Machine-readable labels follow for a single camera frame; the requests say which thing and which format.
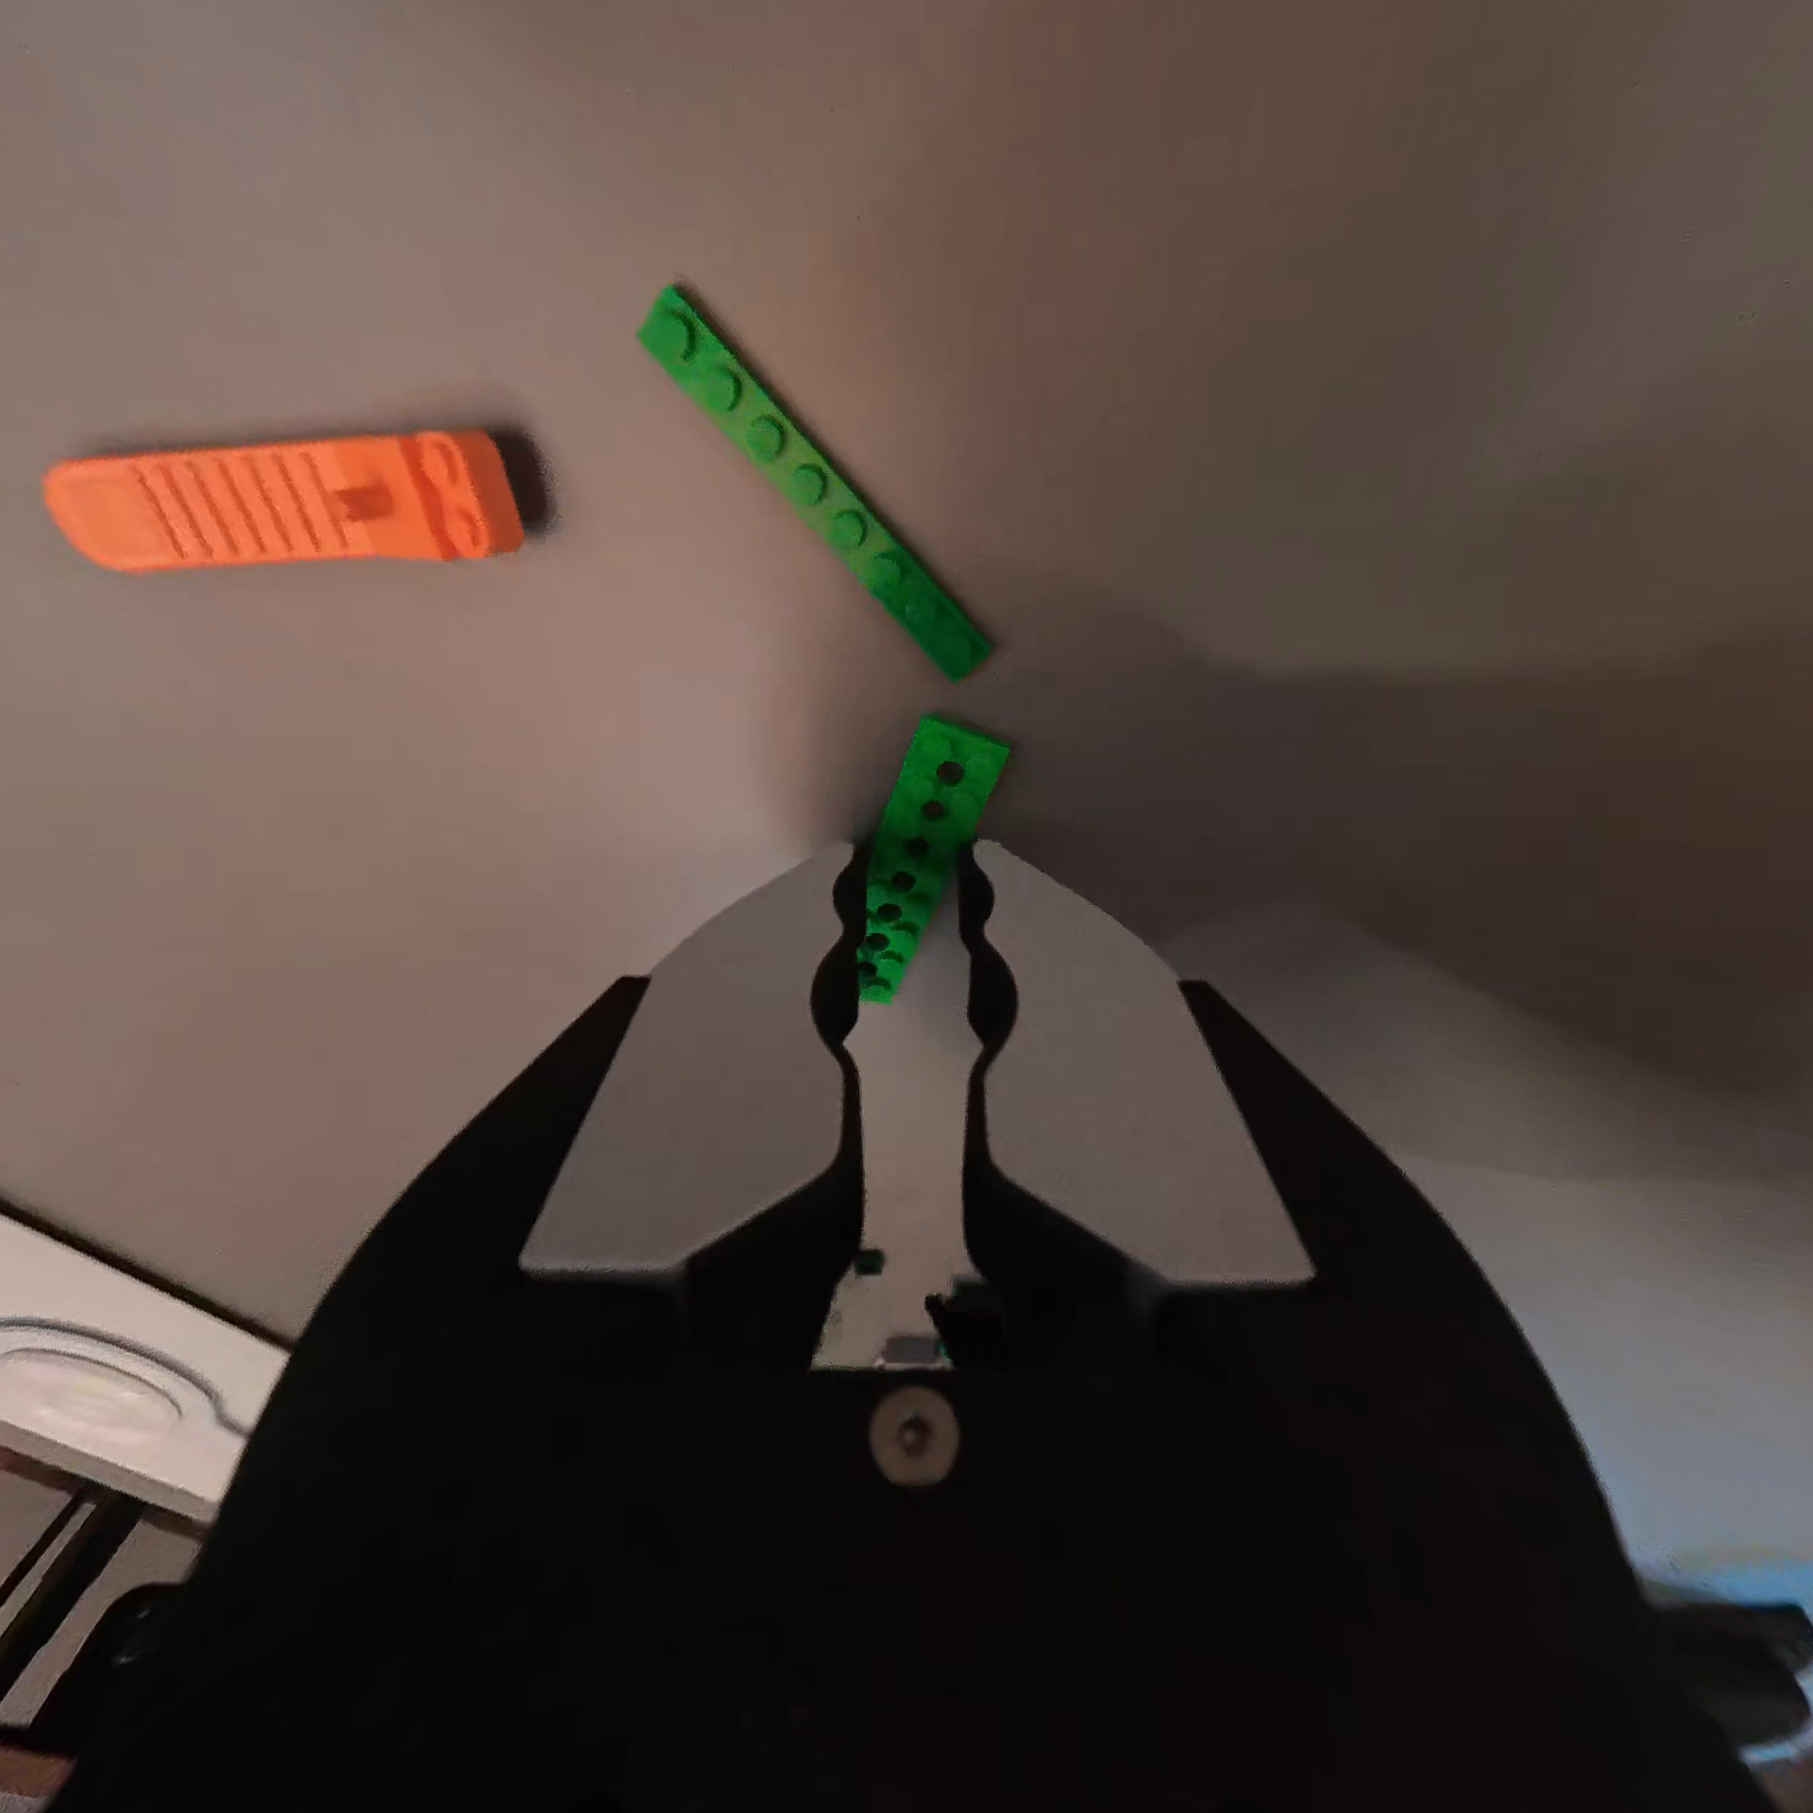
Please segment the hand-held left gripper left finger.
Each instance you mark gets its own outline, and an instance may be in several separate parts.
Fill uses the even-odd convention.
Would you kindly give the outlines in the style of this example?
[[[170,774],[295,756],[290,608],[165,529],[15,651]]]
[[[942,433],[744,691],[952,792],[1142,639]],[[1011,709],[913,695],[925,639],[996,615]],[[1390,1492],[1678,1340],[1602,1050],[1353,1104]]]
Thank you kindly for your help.
[[[671,1276],[827,1177],[852,1115],[852,843],[739,899],[646,977],[522,1250],[536,1276]]]

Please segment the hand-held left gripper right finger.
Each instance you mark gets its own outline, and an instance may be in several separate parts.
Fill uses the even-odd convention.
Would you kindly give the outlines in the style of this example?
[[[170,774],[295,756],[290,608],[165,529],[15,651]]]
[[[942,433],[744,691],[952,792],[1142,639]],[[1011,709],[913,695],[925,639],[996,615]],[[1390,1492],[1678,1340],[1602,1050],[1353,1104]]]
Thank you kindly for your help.
[[[991,840],[960,882],[960,940],[984,1180],[1171,1286],[1313,1281],[1166,957]]]

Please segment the wide green lego plate with holes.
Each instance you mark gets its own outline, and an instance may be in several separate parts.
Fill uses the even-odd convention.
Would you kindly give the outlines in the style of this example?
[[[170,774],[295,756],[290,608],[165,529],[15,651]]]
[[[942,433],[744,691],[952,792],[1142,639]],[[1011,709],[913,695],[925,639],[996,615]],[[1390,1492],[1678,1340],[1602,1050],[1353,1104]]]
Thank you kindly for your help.
[[[1006,739],[940,712],[919,720],[869,840],[860,1001],[884,1007],[898,995],[1011,759]]]

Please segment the narrow green lego plate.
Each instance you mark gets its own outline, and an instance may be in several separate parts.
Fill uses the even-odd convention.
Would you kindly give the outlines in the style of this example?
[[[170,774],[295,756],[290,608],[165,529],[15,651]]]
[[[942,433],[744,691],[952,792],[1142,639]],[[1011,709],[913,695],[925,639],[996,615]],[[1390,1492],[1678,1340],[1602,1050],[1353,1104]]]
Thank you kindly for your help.
[[[948,681],[984,667],[991,639],[685,290],[658,292],[636,341]]]

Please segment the white rounded mat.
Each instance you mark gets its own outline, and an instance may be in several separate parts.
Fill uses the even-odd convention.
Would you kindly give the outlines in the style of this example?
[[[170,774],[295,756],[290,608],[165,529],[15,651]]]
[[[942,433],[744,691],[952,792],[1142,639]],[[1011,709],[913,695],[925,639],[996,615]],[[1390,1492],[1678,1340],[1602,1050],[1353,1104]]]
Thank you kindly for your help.
[[[216,1422],[151,1446],[72,1446],[3,1422],[3,1446],[86,1486],[212,1523],[290,1351],[105,1257],[3,1216],[3,1320],[80,1326],[151,1347],[216,1397]]]

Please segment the orange brick separator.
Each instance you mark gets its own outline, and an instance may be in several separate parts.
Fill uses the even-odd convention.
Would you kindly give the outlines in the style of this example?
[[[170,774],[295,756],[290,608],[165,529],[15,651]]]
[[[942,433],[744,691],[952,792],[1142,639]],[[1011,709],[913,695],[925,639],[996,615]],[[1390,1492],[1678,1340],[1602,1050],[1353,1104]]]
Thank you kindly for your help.
[[[489,559],[529,539],[482,429],[65,458],[42,496],[111,575]]]

